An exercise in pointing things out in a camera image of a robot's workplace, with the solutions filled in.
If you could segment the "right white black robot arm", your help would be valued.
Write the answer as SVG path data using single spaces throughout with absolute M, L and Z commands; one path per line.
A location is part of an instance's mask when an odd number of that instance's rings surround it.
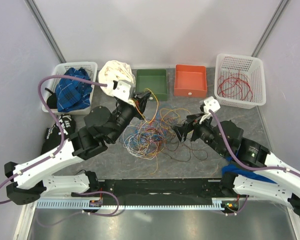
M 293 210 L 300 216 L 300 171 L 280 160 L 265 146 L 243 136 L 243 129 L 217 116 L 199 122 L 203 114 L 188 115 L 172 127 L 180 142 L 202 140 L 229 164 L 222 168 L 219 191 L 225 197 L 264 198 Z

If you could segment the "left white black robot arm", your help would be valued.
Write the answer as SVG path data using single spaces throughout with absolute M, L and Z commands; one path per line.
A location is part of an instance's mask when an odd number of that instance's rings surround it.
M 101 185 L 95 172 L 80 175 L 55 176 L 65 167 L 95 157 L 115 144 L 133 118 L 142 118 L 150 91 L 135 93 L 132 106 L 121 99 L 116 100 L 115 109 L 95 107 L 84 117 L 84 127 L 65 139 L 60 145 L 39 157 L 23 164 L 8 162 L 4 172 L 10 178 L 6 195 L 16 205 L 26 205 L 41 197 L 96 196 Z

